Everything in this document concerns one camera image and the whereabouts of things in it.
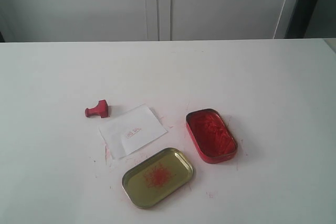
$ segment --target red stamp imprint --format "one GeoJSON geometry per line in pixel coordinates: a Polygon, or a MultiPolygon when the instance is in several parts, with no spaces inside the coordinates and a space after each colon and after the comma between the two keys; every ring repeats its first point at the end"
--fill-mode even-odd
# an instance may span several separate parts
{"type": "Polygon", "coordinates": [[[155,165],[151,170],[144,173],[144,178],[148,188],[164,186],[171,178],[172,173],[161,163],[155,165]]]}
{"type": "Polygon", "coordinates": [[[134,136],[135,134],[137,134],[137,132],[141,131],[141,128],[134,128],[132,131],[130,131],[129,133],[126,134],[126,138],[130,138],[132,136],[134,136]]]}

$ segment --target white table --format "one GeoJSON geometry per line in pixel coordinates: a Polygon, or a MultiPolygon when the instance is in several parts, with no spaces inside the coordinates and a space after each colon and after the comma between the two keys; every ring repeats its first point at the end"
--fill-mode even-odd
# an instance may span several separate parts
{"type": "Polygon", "coordinates": [[[0,223],[336,223],[336,55],[321,39],[0,45],[0,223]],[[84,116],[146,103],[168,133],[105,160],[84,116]],[[213,108],[239,142],[204,163],[185,128],[213,108]],[[123,174],[165,147],[196,174],[150,210],[123,174]]]}

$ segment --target red ink pad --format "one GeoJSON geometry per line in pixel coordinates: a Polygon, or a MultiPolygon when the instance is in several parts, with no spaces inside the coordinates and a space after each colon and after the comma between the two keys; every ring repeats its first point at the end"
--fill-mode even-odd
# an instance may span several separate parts
{"type": "Polygon", "coordinates": [[[216,164],[227,161],[237,153],[238,144],[217,111],[205,109],[191,112],[186,117],[186,126],[205,162],[216,164]]]}

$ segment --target cabinet door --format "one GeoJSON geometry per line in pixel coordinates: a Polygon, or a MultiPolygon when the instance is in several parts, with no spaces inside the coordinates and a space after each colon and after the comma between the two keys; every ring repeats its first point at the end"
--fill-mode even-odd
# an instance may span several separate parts
{"type": "MultiPolygon", "coordinates": [[[[295,4],[286,6],[287,26],[295,4]]],[[[172,40],[274,38],[285,0],[171,0],[172,40]]]]}
{"type": "Polygon", "coordinates": [[[157,40],[156,0],[0,0],[6,41],[157,40]]]}

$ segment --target open tin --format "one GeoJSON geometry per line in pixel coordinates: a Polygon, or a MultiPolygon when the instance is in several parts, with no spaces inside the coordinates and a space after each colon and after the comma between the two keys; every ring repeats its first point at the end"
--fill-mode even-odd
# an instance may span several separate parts
{"type": "Polygon", "coordinates": [[[187,183],[193,173],[182,152],[166,148],[126,172],[122,186],[137,207],[146,209],[187,183]]]}
{"type": "Polygon", "coordinates": [[[227,161],[237,153],[238,144],[217,111],[205,109],[191,112],[186,117],[186,126],[205,162],[216,164],[227,161]]]}

